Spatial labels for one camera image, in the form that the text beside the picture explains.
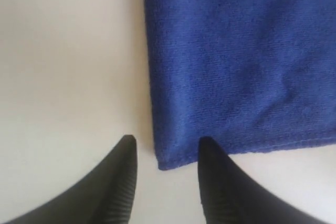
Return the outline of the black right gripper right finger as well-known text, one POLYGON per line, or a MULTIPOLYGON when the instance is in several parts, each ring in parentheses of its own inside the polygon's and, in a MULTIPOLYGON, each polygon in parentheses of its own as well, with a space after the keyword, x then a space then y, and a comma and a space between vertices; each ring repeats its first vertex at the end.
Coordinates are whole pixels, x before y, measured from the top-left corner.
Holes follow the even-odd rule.
POLYGON ((250 178, 211 137, 198 144, 198 183, 207 223, 321 223, 250 178))

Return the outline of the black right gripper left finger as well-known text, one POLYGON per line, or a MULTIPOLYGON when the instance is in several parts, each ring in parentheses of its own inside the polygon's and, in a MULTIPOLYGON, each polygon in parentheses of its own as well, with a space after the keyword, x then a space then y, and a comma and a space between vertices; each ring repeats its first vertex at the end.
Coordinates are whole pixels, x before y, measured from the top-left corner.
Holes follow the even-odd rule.
POLYGON ((137 184, 137 144, 125 135, 68 190, 11 223, 129 223, 137 184))

